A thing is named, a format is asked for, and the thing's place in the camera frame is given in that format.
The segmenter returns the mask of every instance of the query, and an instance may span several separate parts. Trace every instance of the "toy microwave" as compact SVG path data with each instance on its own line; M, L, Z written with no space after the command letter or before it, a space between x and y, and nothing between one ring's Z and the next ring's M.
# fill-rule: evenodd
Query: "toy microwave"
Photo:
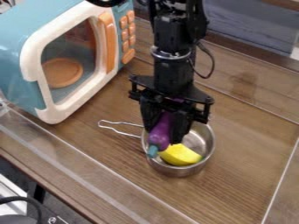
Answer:
M131 0L23 0L0 14L0 89L47 123L62 122L135 56Z

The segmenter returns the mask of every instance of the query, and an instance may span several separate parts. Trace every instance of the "metal bowl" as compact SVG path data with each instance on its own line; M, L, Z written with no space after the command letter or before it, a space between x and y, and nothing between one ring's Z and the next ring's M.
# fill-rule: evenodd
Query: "metal bowl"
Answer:
M142 135L142 145L146 153L149 150L147 136L149 134L145 130ZM216 150L216 136L212 126L201 122L195 122L191 126L189 135L186 135L182 140L182 143L203 156L203 160L199 163L187 166L174 166L166 163L159 155L155 158L147 158L149 164L154 169L169 177L182 178L201 172Z

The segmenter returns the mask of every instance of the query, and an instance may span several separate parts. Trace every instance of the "black cord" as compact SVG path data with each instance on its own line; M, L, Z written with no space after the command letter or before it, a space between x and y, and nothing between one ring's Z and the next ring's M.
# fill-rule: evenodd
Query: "black cord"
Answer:
M208 53L209 56L210 56L210 59L212 59L212 69L210 69L210 73L209 73L208 75L202 75L202 74L197 71L197 69L195 69L195 67L194 67L194 64L193 64L193 60L190 59L191 68L193 68L194 72L195 72L203 79L209 79L209 78L212 77L213 73L214 73L214 70L216 70L216 58L214 58L214 55L213 55L210 49L205 46L205 44L203 44L201 41L197 43L197 46L198 46L198 47L201 48L201 50L202 50L205 53Z
M23 201L26 201L26 202L29 202L30 204L34 205L34 207L37 208L37 211L38 211L38 222L37 222L37 224L43 224L43 211L42 211L42 208L41 208L41 204L34 199L21 197L21 196L7 197L7 198L0 199L0 205L3 205L6 203L10 203L13 201L18 201L18 200L23 200Z

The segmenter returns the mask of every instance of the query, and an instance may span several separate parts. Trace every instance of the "purple eggplant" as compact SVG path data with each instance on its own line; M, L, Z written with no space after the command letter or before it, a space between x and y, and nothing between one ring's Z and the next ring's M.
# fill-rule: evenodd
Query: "purple eggplant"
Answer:
M149 152L147 156L154 158L158 151L165 151L170 145L170 128L171 128L171 114L163 112L158 124L154 126L154 129L149 135Z

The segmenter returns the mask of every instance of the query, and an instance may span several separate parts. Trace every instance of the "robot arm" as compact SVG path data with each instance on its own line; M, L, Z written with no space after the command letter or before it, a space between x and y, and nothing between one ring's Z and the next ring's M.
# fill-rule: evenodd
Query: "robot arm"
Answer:
M150 0L149 11L154 28L154 76L130 77L130 97L141 102L149 132L162 114L166 111L173 114L170 140L171 144L178 144L189 134L193 122L209 122L214 103L193 83L195 49L206 36L209 22L202 0Z

